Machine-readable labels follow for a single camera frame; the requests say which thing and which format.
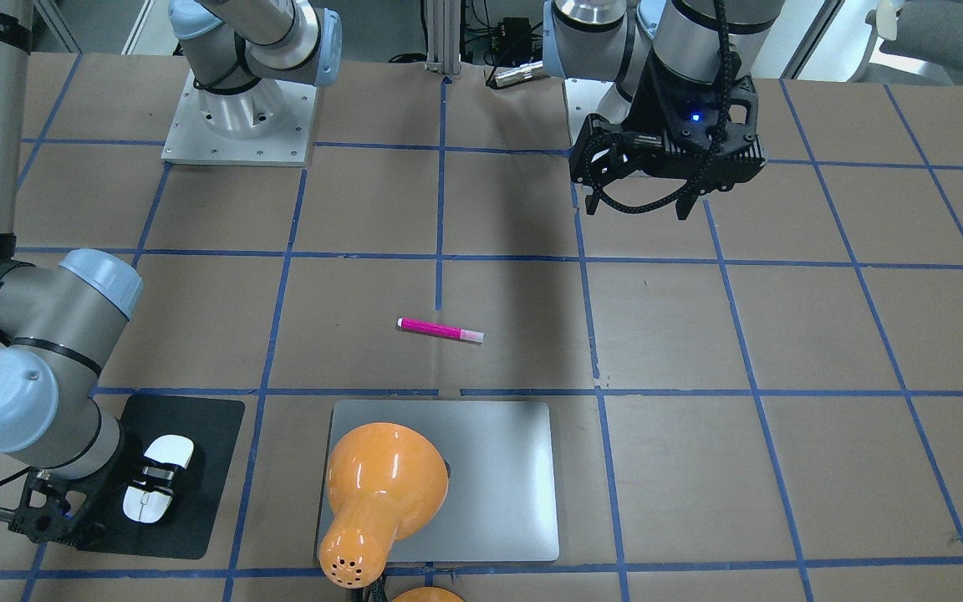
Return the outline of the black gripper pen side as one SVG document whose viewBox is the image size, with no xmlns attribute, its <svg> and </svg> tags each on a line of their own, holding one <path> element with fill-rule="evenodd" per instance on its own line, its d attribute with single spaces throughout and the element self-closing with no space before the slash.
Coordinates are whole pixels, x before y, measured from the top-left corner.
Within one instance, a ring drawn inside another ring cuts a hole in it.
<svg viewBox="0 0 963 602">
<path fill-rule="evenodd" d="M 719 85 L 725 80 L 715 66 L 703 83 L 684 79 L 650 51 L 628 115 L 612 123 L 599 114 L 586 117 L 570 157 L 570 178 L 588 188 L 585 206 L 595 216 L 614 199 L 605 187 L 616 179 L 642 171 L 647 176 L 687 181 L 675 201 L 677 220 L 690 217 L 710 188 L 731 188 L 749 182 L 766 165 L 757 133 L 757 92 L 752 77 L 731 80 L 727 98 L 745 108 L 745 122 L 726 123 L 717 156 L 700 181 L 695 176 L 707 153 L 720 118 Z"/>
</svg>

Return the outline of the black gripper mouse side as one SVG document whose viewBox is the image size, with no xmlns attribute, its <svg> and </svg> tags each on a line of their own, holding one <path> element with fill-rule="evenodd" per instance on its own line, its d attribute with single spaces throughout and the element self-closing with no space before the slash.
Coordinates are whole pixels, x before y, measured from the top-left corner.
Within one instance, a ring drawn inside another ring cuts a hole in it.
<svg viewBox="0 0 963 602">
<path fill-rule="evenodd" d="M 33 543 L 58 543 L 95 551 L 110 540 L 121 522 L 121 499 L 152 503 L 173 497 L 177 465 L 145 465 L 130 485 L 136 468 L 136 437 L 125 435 L 110 464 L 75 480 L 40 477 L 34 470 L 24 479 L 22 498 L 7 522 L 8 530 Z"/>
</svg>

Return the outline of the silver robot arm near mouse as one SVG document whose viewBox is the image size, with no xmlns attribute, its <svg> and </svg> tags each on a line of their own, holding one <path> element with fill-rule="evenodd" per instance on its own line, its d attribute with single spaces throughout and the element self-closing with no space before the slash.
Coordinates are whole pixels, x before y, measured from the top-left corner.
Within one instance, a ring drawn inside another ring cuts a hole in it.
<svg viewBox="0 0 963 602">
<path fill-rule="evenodd" d="M 22 498 L 0 522 L 34 543 L 80 551 L 198 560 L 229 553 L 224 487 L 246 415 L 263 400 L 261 372 L 278 342 L 260 340 L 283 302 L 297 225 L 275 226 L 280 248 L 257 248 L 264 210 L 298 220 L 304 186 L 289 195 L 289 147 L 230 178 L 224 141 L 199 168 L 240 217 L 222 245 L 126 262 L 102 248 L 123 222 L 97 195 L 131 172 L 131 155 L 77 184 L 70 209 L 92 210 L 90 247 L 64 248 L 42 268 L 16 259 L 15 201 L 31 1 L 0 1 L 0 455 L 22 464 Z"/>
</svg>

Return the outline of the silver robot arm near pen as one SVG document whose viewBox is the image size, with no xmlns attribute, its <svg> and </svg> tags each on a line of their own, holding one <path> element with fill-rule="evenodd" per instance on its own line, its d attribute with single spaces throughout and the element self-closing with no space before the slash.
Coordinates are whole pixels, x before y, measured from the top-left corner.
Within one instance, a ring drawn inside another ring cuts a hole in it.
<svg viewBox="0 0 963 602">
<path fill-rule="evenodd" d="M 608 81 L 585 115 L 569 176 L 585 209 L 625 214 L 747 183 L 767 163 L 752 66 L 781 1 L 547 1 L 543 64 L 558 79 Z"/>
</svg>

